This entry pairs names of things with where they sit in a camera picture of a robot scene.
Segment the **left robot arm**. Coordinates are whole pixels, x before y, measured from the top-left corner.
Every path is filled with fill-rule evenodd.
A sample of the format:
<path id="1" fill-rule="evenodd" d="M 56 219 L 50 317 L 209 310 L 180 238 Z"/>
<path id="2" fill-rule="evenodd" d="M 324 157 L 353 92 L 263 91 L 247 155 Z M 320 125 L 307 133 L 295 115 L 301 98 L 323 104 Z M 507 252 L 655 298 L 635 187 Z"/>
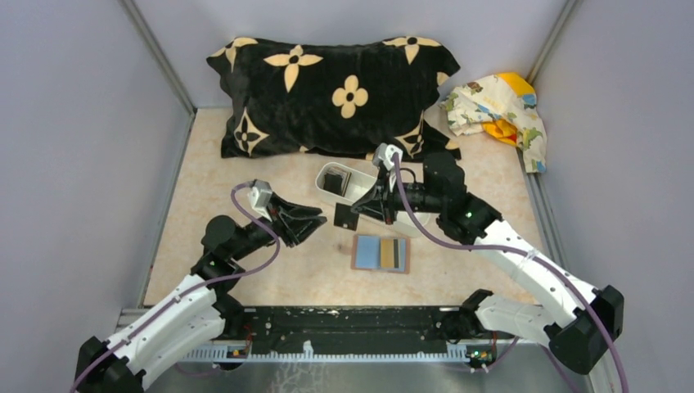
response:
<path id="1" fill-rule="evenodd" d="M 223 336 L 240 336 L 244 307 L 229 292 L 268 267 L 282 247 L 298 246 L 327 221 L 322 210 L 251 187 L 241 226 L 227 215 L 206 225 L 202 256 L 159 303 L 105 340 L 79 348 L 73 392 L 144 392 L 185 355 Z"/>

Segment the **brown leather card holder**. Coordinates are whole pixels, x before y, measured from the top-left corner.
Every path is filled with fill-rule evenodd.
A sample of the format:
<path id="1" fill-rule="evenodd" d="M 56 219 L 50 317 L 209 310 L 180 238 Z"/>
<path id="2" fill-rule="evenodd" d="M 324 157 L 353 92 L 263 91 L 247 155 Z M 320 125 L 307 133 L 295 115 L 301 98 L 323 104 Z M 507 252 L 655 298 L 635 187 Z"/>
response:
<path id="1" fill-rule="evenodd" d="M 411 242 L 407 237 L 378 237 L 357 234 L 353 237 L 352 270 L 408 274 Z"/>

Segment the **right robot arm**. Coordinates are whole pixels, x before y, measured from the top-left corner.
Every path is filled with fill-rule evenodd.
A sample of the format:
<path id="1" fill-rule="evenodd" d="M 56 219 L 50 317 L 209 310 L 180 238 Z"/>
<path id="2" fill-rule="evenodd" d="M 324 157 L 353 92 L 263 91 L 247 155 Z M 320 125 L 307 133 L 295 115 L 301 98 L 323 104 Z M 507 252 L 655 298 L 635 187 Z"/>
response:
<path id="1" fill-rule="evenodd" d="M 478 290 L 461 307 L 462 330 L 470 337 L 505 332 L 532 341 L 574 373 L 590 373 L 604 355 L 618 371 L 615 341 L 623 330 L 624 296 L 613 286 L 597 288 L 550 260 L 528 243 L 487 201 L 470 192 L 464 170 L 448 153 L 428 155 L 423 179 L 402 178 L 402 151 L 380 145 L 372 162 L 374 184 L 351 209 L 394 224 L 400 213 L 415 219 L 431 213 L 443 236 L 439 246 L 476 252 L 534 297 L 527 304 Z"/>

